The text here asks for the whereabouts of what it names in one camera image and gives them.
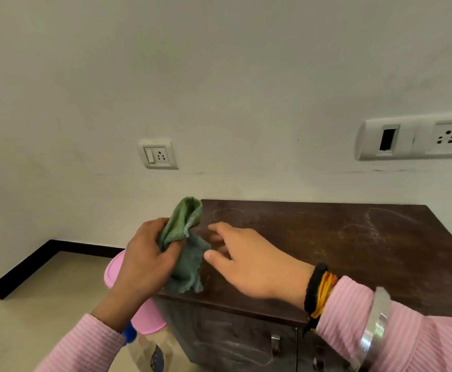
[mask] black wristband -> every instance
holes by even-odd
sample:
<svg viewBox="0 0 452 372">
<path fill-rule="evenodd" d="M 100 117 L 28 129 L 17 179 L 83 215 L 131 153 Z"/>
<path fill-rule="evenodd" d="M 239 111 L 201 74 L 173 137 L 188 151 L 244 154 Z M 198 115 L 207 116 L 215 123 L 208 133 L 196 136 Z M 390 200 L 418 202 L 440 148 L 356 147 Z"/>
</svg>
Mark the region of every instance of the black wristband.
<svg viewBox="0 0 452 372">
<path fill-rule="evenodd" d="M 309 284 L 307 285 L 307 291 L 305 293 L 305 300 L 303 302 L 303 309 L 310 316 L 316 310 L 317 305 L 317 292 L 319 291 L 319 285 L 322 281 L 322 275 L 328 271 L 326 264 L 317 264 L 312 277 L 310 277 Z"/>
</svg>

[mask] pink lid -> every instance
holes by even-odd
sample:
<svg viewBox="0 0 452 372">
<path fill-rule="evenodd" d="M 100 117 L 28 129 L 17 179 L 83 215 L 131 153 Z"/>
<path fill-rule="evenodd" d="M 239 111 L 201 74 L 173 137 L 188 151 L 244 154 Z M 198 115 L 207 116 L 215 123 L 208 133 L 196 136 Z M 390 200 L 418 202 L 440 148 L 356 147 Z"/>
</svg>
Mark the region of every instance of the pink lid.
<svg viewBox="0 0 452 372">
<path fill-rule="evenodd" d="M 109 288 L 112 288 L 116 278 L 118 277 L 119 270 L 123 264 L 125 252 L 126 250 L 115 256 L 109 265 L 107 265 L 107 268 L 105 268 L 104 282 Z M 166 322 L 151 299 L 148 299 L 145 303 L 143 303 L 140 309 L 136 312 L 135 316 L 131 319 L 131 324 L 140 334 L 155 333 L 166 326 Z"/>
</svg>

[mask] beige tile floor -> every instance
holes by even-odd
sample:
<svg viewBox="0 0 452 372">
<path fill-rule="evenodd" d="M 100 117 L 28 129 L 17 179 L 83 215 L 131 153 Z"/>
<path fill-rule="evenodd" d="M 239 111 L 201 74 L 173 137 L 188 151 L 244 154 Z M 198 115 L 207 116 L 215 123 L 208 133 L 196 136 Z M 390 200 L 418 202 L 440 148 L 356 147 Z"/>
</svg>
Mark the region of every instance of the beige tile floor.
<svg viewBox="0 0 452 372">
<path fill-rule="evenodd" d="M 0 300 L 0 371 L 32 371 L 56 343 L 104 297 L 109 258 L 61 252 L 5 300 Z M 171 372 L 203 371 L 191 364 L 168 327 L 149 338 L 169 340 Z M 123 348 L 111 372 L 138 372 Z"/>
</svg>

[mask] pink sleeve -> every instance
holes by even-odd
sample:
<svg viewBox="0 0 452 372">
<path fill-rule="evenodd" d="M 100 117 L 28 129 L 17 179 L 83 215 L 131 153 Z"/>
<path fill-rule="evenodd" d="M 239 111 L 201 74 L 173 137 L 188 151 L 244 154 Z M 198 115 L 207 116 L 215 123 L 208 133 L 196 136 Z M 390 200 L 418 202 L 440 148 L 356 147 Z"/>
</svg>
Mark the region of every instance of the pink sleeve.
<svg viewBox="0 0 452 372">
<path fill-rule="evenodd" d="M 367 322 L 371 289 L 342 277 L 321 316 L 317 333 L 350 360 Z M 425 317 L 392 302 L 383 350 L 371 371 L 452 371 L 452 317 Z"/>
<path fill-rule="evenodd" d="M 124 337 L 86 314 L 35 369 L 36 372 L 107 371 Z"/>
</svg>

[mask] green microfiber towel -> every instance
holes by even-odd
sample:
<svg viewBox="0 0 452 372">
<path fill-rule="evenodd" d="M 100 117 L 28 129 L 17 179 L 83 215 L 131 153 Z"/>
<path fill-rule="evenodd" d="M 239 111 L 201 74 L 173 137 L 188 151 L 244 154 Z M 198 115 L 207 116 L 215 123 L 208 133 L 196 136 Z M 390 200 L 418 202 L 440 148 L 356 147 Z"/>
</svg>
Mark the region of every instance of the green microfiber towel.
<svg viewBox="0 0 452 372">
<path fill-rule="evenodd" d="M 202 209 L 200 200 L 185 197 L 176 206 L 169 222 L 157 236 L 157 245 L 161 252 L 164 252 L 172 242 L 188 238 L 165 286 L 165 291 L 170 294 L 181 294 L 190 288 L 195 292 L 204 289 L 200 282 L 200 263 L 204 252 L 211 249 L 211 246 L 203 238 L 189 232 L 200 223 Z"/>
</svg>

